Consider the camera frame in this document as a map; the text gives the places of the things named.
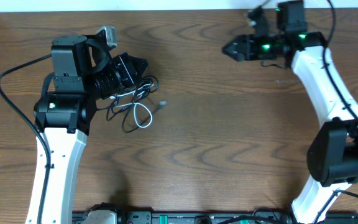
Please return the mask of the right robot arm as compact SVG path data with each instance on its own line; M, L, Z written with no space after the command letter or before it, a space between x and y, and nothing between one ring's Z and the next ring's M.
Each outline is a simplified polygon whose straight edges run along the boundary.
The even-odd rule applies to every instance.
M280 223L350 223L355 215L329 213L340 195L358 183L358 102L338 73L329 49L330 36L308 28L303 1L277 5L278 33L270 33L263 6L249 10L255 32L238 35L222 52L263 67L285 60L300 79L319 121L319 132L307 152L309 177Z

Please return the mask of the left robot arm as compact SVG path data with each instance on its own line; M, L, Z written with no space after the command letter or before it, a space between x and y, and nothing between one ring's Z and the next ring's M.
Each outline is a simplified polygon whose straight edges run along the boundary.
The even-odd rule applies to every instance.
M129 90L148 67L145 59L112 57L115 38L69 35L52 42L54 72L34 106L37 163L27 223L70 223L78 167L97 111L96 102Z

